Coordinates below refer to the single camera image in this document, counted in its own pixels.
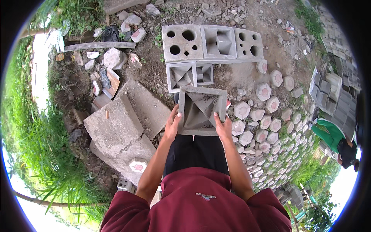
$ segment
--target green pants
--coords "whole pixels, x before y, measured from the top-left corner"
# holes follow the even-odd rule
[[[318,135],[332,151],[339,153],[338,144],[340,140],[345,138],[344,133],[334,123],[327,121],[326,119],[319,118],[317,119],[317,123],[325,126],[330,133],[319,129],[315,125],[312,126],[312,131]]]

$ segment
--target black pants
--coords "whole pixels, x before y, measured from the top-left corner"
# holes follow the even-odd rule
[[[166,159],[164,175],[186,169],[204,167],[229,175],[223,145],[218,136],[180,135],[175,137]]]

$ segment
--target person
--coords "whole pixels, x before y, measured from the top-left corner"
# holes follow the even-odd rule
[[[354,171],[358,172],[359,160],[355,158],[357,154],[357,145],[355,142],[350,141],[341,129],[331,121],[324,118],[316,118],[313,122],[323,125],[327,129],[328,133],[311,123],[309,124],[312,131],[318,135],[332,151],[339,154],[337,162],[345,169],[353,165]]]
[[[231,120],[226,117],[221,123],[214,113],[218,136],[193,139],[177,134],[182,117],[178,107],[167,120],[135,195],[115,194],[101,231],[292,231],[273,191],[254,192],[232,139]],[[150,209],[160,182],[162,198]]]

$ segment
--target wooden stick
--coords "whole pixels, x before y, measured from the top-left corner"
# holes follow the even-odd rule
[[[89,49],[89,48],[135,48],[136,43],[132,42],[95,42],[95,43],[79,43],[65,47],[65,52]]]

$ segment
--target hand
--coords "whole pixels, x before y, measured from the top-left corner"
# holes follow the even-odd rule
[[[224,123],[220,121],[217,112],[214,112],[214,119],[216,123],[216,132],[219,135],[220,141],[223,143],[228,140],[232,140],[232,121],[230,118],[226,117]]]
[[[176,104],[171,111],[169,118],[167,119],[166,126],[165,126],[165,133],[162,138],[165,138],[171,142],[174,141],[175,136],[178,133],[178,124],[180,119],[182,118],[182,114],[178,113],[179,104]]]

